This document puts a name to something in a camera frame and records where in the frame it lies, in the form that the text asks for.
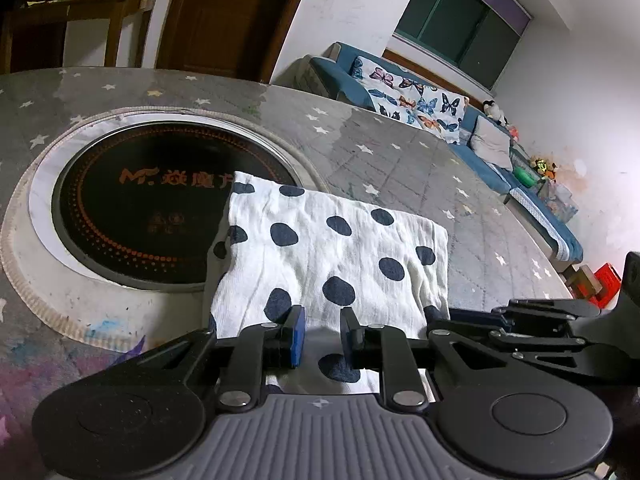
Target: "wooden table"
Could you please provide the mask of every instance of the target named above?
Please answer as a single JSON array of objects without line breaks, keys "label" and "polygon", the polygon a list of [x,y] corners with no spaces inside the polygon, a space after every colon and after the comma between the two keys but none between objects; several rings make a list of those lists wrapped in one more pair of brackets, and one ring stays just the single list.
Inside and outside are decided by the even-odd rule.
[{"label": "wooden table", "polygon": [[155,4],[156,0],[53,0],[34,4],[25,9],[6,12],[2,22],[2,37],[0,38],[0,74],[11,72],[14,30],[46,23],[63,23],[75,20],[105,18],[109,20],[104,65],[116,66],[122,22],[127,16],[142,12],[135,60],[135,66],[139,68],[142,66],[146,33]]}]

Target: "black round cooktop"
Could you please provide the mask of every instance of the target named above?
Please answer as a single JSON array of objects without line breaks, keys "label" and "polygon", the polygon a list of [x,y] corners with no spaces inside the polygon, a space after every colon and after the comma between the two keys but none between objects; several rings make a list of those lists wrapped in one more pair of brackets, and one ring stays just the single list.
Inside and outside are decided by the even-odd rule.
[{"label": "black round cooktop", "polygon": [[191,123],[126,128],[66,165],[54,225],[73,256],[114,282],[203,283],[235,171],[296,185],[279,158],[240,134]]}]

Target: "polka dot cloth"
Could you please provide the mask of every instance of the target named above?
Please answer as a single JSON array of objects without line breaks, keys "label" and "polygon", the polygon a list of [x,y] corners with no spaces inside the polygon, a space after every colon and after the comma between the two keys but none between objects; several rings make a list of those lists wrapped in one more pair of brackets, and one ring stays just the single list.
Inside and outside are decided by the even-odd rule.
[{"label": "polka dot cloth", "polygon": [[269,377],[287,393],[378,392],[378,374],[351,370],[340,344],[340,309],[417,338],[448,317],[447,232],[416,215],[281,186],[237,172],[207,255],[204,315],[219,337],[306,314],[300,368]]}]

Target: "sofa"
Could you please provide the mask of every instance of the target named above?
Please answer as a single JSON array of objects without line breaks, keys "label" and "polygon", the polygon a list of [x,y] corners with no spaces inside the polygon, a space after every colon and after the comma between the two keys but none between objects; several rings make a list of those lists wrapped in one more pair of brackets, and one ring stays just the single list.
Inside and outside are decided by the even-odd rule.
[{"label": "sofa", "polygon": [[[386,59],[373,56],[351,45],[337,42],[330,47],[326,57],[306,56],[300,62],[294,76],[294,86],[302,91],[376,112],[369,92],[350,75],[353,62],[358,56],[373,61],[391,74],[413,79],[425,85],[433,85],[430,81],[404,70]],[[533,235],[534,239],[536,239],[536,233],[539,235],[536,239],[539,245],[541,243],[548,244],[550,250],[545,251],[543,248],[543,252],[554,264],[556,270],[564,270],[571,264],[581,262],[583,254],[580,243],[571,230],[546,208],[534,190],[523,186],[511,171],[497,166],[490,167],[468,145],[478,117],[488,119],[482,111],[468,104],[460,123],[460,142],[449,144],[449,148],[490,189],[503,196],[505,203],[510,202],[511,199],[514,199],[513,202],[517,202],[511,207],[512,211],[521,220],[530,224],[531,228],[527,229],[523,223],[525,229]],[[505,128],[498,124],[496,127],[511,139]]]}]

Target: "metal screw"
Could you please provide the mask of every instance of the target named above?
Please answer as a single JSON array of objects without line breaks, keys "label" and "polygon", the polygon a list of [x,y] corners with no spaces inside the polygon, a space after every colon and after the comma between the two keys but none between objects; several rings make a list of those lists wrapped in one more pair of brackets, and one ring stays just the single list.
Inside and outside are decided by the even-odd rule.
[{"label": "metal screw", "polygon": [[404,390],[394,395],[394,402],[400,406],[420,406],[424,402],[424,395],[413,390]]},{"label": "metal screw", "polygon": [[246,406],[249,402],[251,402],[251,396],[238,390],[225,392],[220,395],[220,403],[224,404],[225,406]]}]

